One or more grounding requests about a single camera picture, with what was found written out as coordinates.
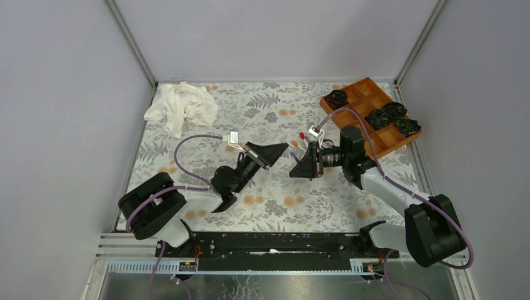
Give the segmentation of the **black pen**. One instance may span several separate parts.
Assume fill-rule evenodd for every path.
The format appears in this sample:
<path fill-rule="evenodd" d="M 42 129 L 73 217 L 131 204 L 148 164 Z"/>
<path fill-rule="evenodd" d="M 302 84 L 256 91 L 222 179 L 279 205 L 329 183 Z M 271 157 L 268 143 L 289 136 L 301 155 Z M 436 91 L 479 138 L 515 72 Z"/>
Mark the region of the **black pen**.
<path fill-rule="evenodd" d="M 299 164 L 299 159 L 298 157 L 295 155 L 295 153 L 293 151 L 289 151 L 290 155 L 292 156 L 292 158 L 295 160 L 296 164 Z"/>

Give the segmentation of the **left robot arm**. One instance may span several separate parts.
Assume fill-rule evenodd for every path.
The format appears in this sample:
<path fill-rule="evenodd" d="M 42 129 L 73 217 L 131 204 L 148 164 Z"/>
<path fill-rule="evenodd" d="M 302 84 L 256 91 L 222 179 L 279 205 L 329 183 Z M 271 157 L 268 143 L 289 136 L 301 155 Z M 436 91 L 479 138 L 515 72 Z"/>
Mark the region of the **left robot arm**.
<path fill-rule="evenodd" d="M 247 142 L 236 167 L 221 166 L 206 186 L 178 186 L 167 172 L 159 172 L 119 200 L 126 231 L 137 240 L 156 238 L 180 257 L 194 248 L 194 233 L 178 217 L 182 210 L 221 213 L 230 208 L 260 169 L 269 169 L 288 144 L 257 145 Z"/>

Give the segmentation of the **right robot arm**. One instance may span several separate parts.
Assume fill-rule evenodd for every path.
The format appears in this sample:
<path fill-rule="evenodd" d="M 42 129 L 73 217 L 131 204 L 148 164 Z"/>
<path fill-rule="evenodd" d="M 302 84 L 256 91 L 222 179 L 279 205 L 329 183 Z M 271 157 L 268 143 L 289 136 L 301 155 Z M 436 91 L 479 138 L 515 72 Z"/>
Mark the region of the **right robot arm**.
<path fill-rule="evenodd" d="M 307 151 L 289 172 L 292 178 L 320 178 L 324 168 L 341 168 L 346 181 L 375 195 L 404 218 L 403 225 L 375 222 L 360 230 L 358 248 L 373 258 L 383 249 L 408 253 L 422 267 L 440 263 L 468 248 L 451 200 L 413 190 L 392 178 L 380 164 L 367 155 L 365 140 L 356 126 L 341 129 L 337 146 L 324 147 L 324 131 L 309 128 L 315 137 Z"/>

